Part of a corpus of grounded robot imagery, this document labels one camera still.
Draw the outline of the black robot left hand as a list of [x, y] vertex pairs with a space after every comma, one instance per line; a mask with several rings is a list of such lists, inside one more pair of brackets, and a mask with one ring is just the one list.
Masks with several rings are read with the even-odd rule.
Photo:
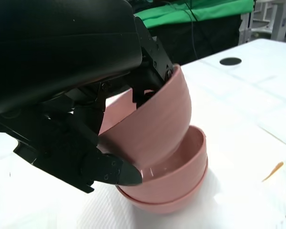
[[14, 153], [85, 192], [136, 186], [140, 171], [98, 149], [105, 102], [137, 107], [173, 75], [162, 44], [125, 0], [0, 0], [0, 132]]

